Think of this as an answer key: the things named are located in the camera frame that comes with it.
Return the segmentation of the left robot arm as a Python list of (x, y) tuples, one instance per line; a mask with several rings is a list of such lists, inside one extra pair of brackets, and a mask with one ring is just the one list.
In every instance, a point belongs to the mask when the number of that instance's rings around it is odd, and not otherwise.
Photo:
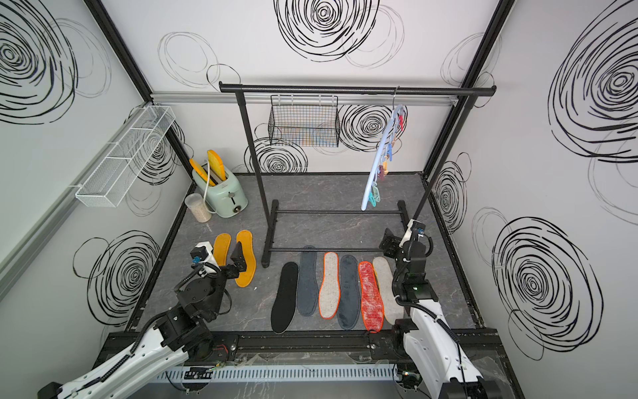
[(193, 271), (174, 287), (178, 298), (171, 309), (150, 318), (131, 345), (70, 382), (50, 382), (38, 391), (38, 398), (128, 398), (161, 373), (192, 357), (224, 351), (229, 344), (214, 338), (207, 324), (217, 319), (226, 283), (248, 268), (243, 245), (231, 254), (232, 263), (223, 267), (194, 260)]

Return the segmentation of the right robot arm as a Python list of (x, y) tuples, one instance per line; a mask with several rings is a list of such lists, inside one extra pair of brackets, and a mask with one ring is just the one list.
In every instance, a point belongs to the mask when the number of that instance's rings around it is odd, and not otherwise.
[(502, 398), (497, 382), (485, 379), (462, 349), (425, 277), (426, 261), (434, 248), (425, 225), (412, 219), (402, 236), (386, 229), (379, 248), (395, 261), (391, 298), (409, 314), (395, 323), (399, 347), (415, 364), (430, 397)]

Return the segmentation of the light blue clip hanger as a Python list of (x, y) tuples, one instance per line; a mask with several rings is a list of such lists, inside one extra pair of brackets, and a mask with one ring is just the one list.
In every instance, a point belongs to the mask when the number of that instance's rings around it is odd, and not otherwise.
[(407, 123), (408, 114), (407, 114), (406, 107), (402, 104), (399, 104), (399, 105), (395, 104), (395, 98), (398, 94), (399, 88), (400, 86), (397, 86), (397, 88), (395, 88), (395, 91), (392, 94), (392, 113), (390, 115), (389, 121), (385, 125), (385, 130), (382, 133), (382, 136), (380, 138), (380, 141), (376, 149), (375, 158), (372, 163), (371, 171), (367, 178), (364, 194), (362, 197), (361, 211), (366, 211), (368, 205), (370, 204), (368, 197), (369, 197), (371, 187), (372, 186), (378, 187), (377, 181), (388, 174), (386, 164), (391, 161), (387, 161), (387, 159), (385, 159), (386, 144), (389, 141), (393, 141), (394, 148), (395, 148), (395, 143), (398, 140), (398, 134), (399, 134), (399, 132), (396, 129), (398, 116), (399, 115), (405, 116), (405, 125)]

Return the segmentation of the yellow felt insole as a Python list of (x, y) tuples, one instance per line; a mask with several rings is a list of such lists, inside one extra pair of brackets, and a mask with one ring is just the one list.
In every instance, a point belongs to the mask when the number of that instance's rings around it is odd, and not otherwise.
[(246, 288), (252, 283), (257, 270), (257, 261), (254, 255), (253, 234), (247, 230), (241, 230), (236, 235), (236, 250), (234, 251), (237, 266), (244, 266), (236, 279), (237, 286)]

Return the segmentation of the white orange-edged insole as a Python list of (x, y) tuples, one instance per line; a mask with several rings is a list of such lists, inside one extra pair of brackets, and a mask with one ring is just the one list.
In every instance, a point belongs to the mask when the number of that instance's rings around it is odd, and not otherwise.
[(323, 258), (323, 279), (319, 291), (318, 305), (323, 319), (332, 319), (337, 314), (341, 297), (339, 282), (339, 257), (328, 252)]

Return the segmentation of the black foam insole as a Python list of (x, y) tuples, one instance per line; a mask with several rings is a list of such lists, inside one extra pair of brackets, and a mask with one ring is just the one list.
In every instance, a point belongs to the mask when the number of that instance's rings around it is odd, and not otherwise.
[(287, 331), (296, 312), (298, 272), (299, 267), (295, 262), (287, 262), (282, 266), (271, 311), (271, 327), (277, 334)]

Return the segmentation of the red orange-edged insole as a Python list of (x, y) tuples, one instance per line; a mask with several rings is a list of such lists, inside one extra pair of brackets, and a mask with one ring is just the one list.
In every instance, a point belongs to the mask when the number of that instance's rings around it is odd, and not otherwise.
[(384, 305), (372, 263), (358, 264), (361, 287), (361, 311), (364, 327), (370, 333), (378, 333), (384, 325)]

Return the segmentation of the dark grey felt insole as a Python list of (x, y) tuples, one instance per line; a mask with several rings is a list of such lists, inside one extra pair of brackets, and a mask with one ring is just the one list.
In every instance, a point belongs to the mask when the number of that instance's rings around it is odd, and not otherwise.
[(317, 251), (313, 246), (304, 247), (298, 264), (297, 311), (304, 317), (315, 313), (318, 300), (316, 276)]

